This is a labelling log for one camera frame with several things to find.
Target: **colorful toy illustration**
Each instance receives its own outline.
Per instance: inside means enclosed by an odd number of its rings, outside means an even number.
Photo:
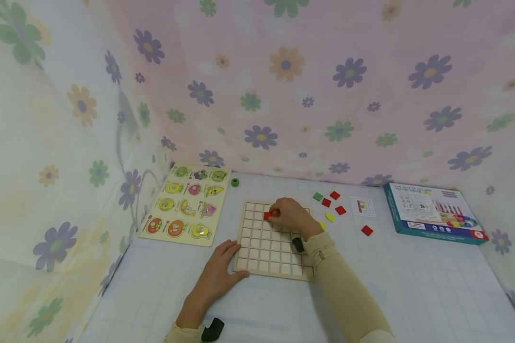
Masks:
[[[174,175],[177,177],[184,177],[185,175],[190,173],[190,169],[187,167],[174,167]]]
[[[168,235],[170,237],[177,237],[181,235],[188,226],[189,224],[185,224],[182,220],[174,220],[168,225]]]
[[[206,173],[206,170],[199,170],[193,173],[193,177],[195,180],[204,180],[208,178],[208,173]]]
[[[220,192],[223,190],[223,187],[220,186],[211,186],[209,184],[206,185],[206,188],[204,188],[204,198],[207,198],[208,196],[216,196],[220,194]]]
[[[170,198],[166,198],[163,200],[158,199],[157,201],[158,201],[158,208],[163,211],[169,211],[169,210],[173,209],[175,206],[174,200],[172,200]]]
[[[166,185],[164,186],[164,191],[170,194],[181,193],[183,191],[183,188],[184,186],[177,182],[166,182]]]
[[[203,238],[206,237],[207,239],[210,239],[212,233],[210,231],[210,228],[208,228],[204,224],[197,224],[195,227],[191,230],[190,234],[193,236],[193,238]]]
[[[221,182],[225,179],[226,176],[227,173],[225,173],[222,170],[218,170],[212,173],[212,180],[214,180],[215,182]]]
[[[217,207],[212,205],[211,203],[204,202],[202,206],[202,210],[200,210],[200,218],[203,217],[211,217],[216,212]]]
[[[200,191],[202,190],[202,185],[195,183],[193,185],[187,184],[187,191],[190,195],[198,195]]]
[[[162,220],[159,217],[154,217],[153,219],[150,219],[150,221],[147,224],[147,232],[153,234],[160,230],[162,227]]]
[[[189,217],[195,217],[196,216],[196,210],[193,210],[191,207],[188,206],[187,199],[183,199],[179,202],[179,210],[181,213],[185,214],[185,216]]]

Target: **yellow flower print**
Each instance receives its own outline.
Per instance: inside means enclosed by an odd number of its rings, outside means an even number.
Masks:
[[[381,16],[384,21],[392,21],[401,12],[401,0],[389,0],[383,7]]]
[[[38,182],[41,184],[45,186],[55,185],[55,180],[59,178],[59,169],[54,165],[44,166],[44,169],[38,173],[38,176],[40,176],[40,180],[38,180]]]
[[[71,84],[72,93],[67,93],[67,98],[73,105],[72,114],[80,117],[82,126],[91,126],[92,118],[97,118],[97,112],[94,107],[97,105],[95,98],[89,96],[89,90],[86,87],[78,89],[76,84]]]
[[[515,78],[513,80],[507,81],[505,86],[502,88],[503,91],[513,91],[515,90]]]
[[[216,64],[221,69],[227,69],[229,67],[229,58],[227,58],[225,55],[217,55]]]
[[[294,75],[301,75],[301,66],[304,64],[303,57],[298,57],[298,54],[296,48],[289,51],[287,47],[280,47],[278,55],[271,55],[272,65],[269,66],[269,72],[276,73],[277,80],[293,81]]]

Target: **wooden puzzle board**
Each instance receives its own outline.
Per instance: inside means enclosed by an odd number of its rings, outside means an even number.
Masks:
[[[314,281],[313,263],[306,252],[299,253],[291,241],[300,237],[263,220],[273,203],[247,200],[242,211],[238,241],[242,248],[235,253],[233,271],[302,281]]]
[[[230,176],[230,169],[176,163],[139,237],[211,246]]]

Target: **red tile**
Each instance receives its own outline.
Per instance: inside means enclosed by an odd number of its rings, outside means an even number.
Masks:
[[[372,234],[372,232],[374,232],[374,230],[372,230],[371,228],[368,227],[368,225],[365,225],[365,227],[363,227],[361,229],[362,233],[367,235],[367,236],[370,236]]]
[[[343,208],[343,206],[336,207],[336,212],[341,216],[342,214],[346,213],[347,211]]]

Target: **table surface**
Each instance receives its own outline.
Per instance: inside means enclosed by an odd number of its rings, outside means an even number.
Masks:
[[[80,342],[160,343],[214,248],[236,239],[246,199],[288,196],[326,223],[336,246],[380,305],[399,342],[515,343],[515,312],[477,246],[401,235],[383,190],[233,173],[211,248],[135,237]],[[315,192],[341,197],[338,216]],[[354,216],[349,196],[370,198],[376,218]],[[333,213],[334,223],[325,218]],[[360,229],[368,225],[367,237]],[[208,311],[225,322],[217,342],[342,342],[318,282],[251,275]]]

